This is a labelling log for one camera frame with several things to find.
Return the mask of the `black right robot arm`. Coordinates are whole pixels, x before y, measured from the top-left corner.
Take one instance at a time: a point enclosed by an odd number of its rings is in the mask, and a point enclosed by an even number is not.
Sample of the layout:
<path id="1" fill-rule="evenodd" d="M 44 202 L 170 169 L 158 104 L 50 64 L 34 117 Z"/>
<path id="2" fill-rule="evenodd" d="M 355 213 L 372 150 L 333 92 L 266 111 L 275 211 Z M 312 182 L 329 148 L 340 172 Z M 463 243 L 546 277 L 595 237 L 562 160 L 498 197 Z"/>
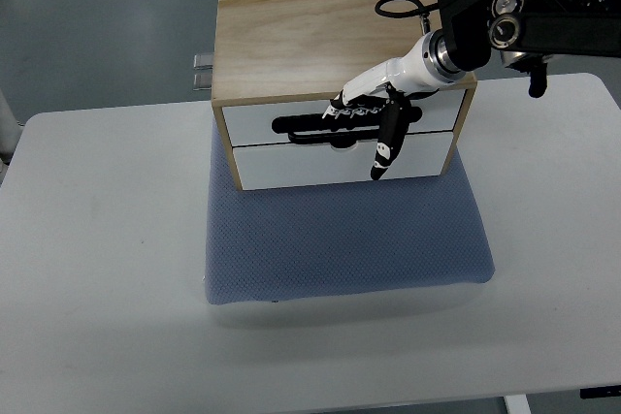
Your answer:
<path id="1" fill-rule="evenodd" d="M 441 29 L 387 62 L 381 88 L 410 95 L 436 91 L 485 66 L 493 50 L 530 77 L 529 94 L 547 87 L 552 55 L 620 55 L 620 0 L 436 0 L 413 16 L 438 11 Z"/>

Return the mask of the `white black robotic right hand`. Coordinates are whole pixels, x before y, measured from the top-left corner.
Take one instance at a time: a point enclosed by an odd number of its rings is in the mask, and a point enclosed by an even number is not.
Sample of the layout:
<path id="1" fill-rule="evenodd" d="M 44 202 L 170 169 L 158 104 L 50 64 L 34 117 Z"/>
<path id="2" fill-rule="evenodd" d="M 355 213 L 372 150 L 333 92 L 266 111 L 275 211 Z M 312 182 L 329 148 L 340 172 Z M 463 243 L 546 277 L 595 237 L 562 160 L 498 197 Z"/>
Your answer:
<path id="1" fill-rule="evenodd" d="M 388 59 L 347 82 L 322 117 L 375 111 L 379 114 L 371 179 L 379 180 L 398 157 L 409 127 L 412 96 L 426 98 L 461 80 L 466 72 L 451 61 L 440 30 L 423 35 L 402 57 Z"/>

